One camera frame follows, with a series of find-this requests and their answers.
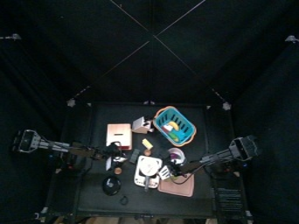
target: black curtain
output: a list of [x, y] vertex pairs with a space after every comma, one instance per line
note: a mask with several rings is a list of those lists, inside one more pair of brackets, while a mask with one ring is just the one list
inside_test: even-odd
[[237, 133], [255, 134], [263, 151], [246, 176], [258, 223], [298, 223], [298, 71], [299, 45], [290, 43], [234, 106]]
[[12, 154], [18, 130], [60, 140], [67, 102], [18, 41], [0, 40], [0, 222], [34, 217], [44, 206], [51, 180], [48, 153]]

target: black table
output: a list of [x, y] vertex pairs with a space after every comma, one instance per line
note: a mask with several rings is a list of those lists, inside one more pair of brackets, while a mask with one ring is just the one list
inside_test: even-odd
[[[154, 117], [166, 104], [143, 105], [136, 103], [92, 102], [70, 108], [64, 123], [62, 141], [66, 143], [80, 141], [84, 145], [106, 146], [107, 126], [110, 123], [131, 123], [142, 116]], [[197, 127], [197, 135], [191, 143], [182, 147], [187, 160], [197, 160], [207, 153], [225, 150], [234, 138], [230, 112], [219, 106], [172, 105]], [[162, 133], [132, 135], [134, 149], [143, 150], [143, 139], [154, 145], [152, 157], [159, 158], [174, 147]], [[84, 160], [86, 170], [91, 159]], [[214, 215], [215, 205], [211, 195], [211, 178], [199, 171], [195, 174], [194, 193], [191, 197], [172, 195], [150, 189], [146, 192], [135, 184], [136, 165], [128, 162], [123, 165], [123, 172], [118, 175], [122, 189], [115, 196], [103, 193], [102, 181], [114, 174], [106, 171], [106, 161], [94, 161], [92, 169], [86, 175], [80, 171], [63, 171], [54, 174], [48, 198], [48, 215], [68, 216], [136, 216], [136, 217], [175, 217], [209, 218]], [[127, 196], [128, 203], [120, 204]]]

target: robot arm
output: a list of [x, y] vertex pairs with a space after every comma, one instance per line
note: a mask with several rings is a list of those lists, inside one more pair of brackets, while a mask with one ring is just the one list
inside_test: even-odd
[[50, 149], [60, 152], [70, 152], [71, 145], [48, 141], [35, 130], [26, 129], [19, 131], [14, 138], [12, 151], [32, 153], [38, 149]]
[[203, 166], [222, 164], [233, 161], [249, 161], [261, 154], [254, 136], [235, 138], [226, 150], [217, 152], [201, 159], [181, 166], [181, 174], [193, 173]]

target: teal basket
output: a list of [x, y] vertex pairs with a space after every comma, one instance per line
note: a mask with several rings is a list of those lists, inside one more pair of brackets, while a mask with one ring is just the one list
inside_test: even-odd
[[[178, 130], [172, 129], [171, 131], [168, 131], [164, 128], [164, 125], [167, 125], [170, 122], [175, 122], [178, 124]], [[154, 117], [154, 126], [159, 129], [164, 137], [177, 147], [182, 147], [189, 144], [197, 134], [195, 126], [187, 120], [179, 110], [172, 106], [162, 108], [156, 112]]]

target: yellow object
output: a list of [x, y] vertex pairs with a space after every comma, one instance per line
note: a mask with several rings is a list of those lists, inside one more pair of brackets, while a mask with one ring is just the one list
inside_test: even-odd
[[179, 130], [181, 129], [181, 127], [179, 127], [179, 125], [178, 125], [177, 122], [168, 122], [168, 125], [171, 125], [175, 130]]
[[147, 139], [143, 140], [143, 145], [144, 147], [151, 150], [154, 148], [154, 146], [151, 145], [151, 143], [147, 141]]

